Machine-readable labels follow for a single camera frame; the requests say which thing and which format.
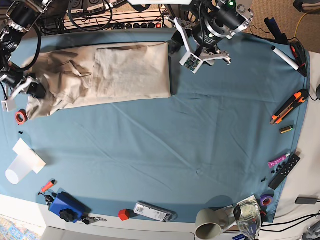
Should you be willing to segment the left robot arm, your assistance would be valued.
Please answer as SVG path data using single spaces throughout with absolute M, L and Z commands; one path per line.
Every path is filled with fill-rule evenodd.
M 176 32 L 172 41 L 186 49 L 180 64 L 197 73 L 203 64 L 216 60 L 231 63 L 228 52 L 218 43 L 231 39 L 248 28 L 253 19 L 248 4 L 239 0 L 219 0 L 216 5 L 199 0 L 195 3 L 198 23 L 188 27 L 180 18 L 174 19 Z M 86 71 L 73 60 L 58 64 L 53 53 L 42 73 L 48 92 L 73 102 L 94 92 L 107 98 L 166 98 L 169 95 L 168 44 L 135 45 L 129 48 L 98 48 L 94 66 Z

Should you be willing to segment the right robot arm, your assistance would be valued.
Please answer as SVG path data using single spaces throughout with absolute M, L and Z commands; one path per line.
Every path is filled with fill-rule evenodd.
M 6 13 L 6 19 L 0 28 L 0 85 L 6 84 L 7 87 L 14 89 L 11 95 L 3 93 L 6 101 L 14 99 L 20 92 L 41 100 L 46 97 L 47 92 L 36 80 L 36 75 L 26 72 L 35 65 L 40 55 L 42 33 L 37 21 L 51 3 L 51 0 L 16 0 Z M 12 53 L 31 28 L 37 34 L 37 47 L 33 60 L 25 67 L 10 65 Z

